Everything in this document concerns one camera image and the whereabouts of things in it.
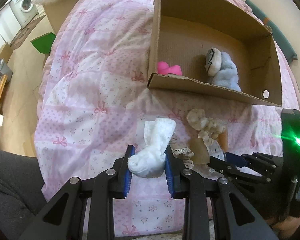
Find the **person right hand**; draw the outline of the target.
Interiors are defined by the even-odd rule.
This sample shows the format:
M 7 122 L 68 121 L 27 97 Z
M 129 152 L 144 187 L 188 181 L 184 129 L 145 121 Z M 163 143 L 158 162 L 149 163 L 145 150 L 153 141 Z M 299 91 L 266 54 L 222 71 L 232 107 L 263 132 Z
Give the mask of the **person right hand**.
M 288 216 L 284 221 L 274 224 L 272 228 L 279 231 L 279 239 L 289 239 L 299 226 L 300 217 Z

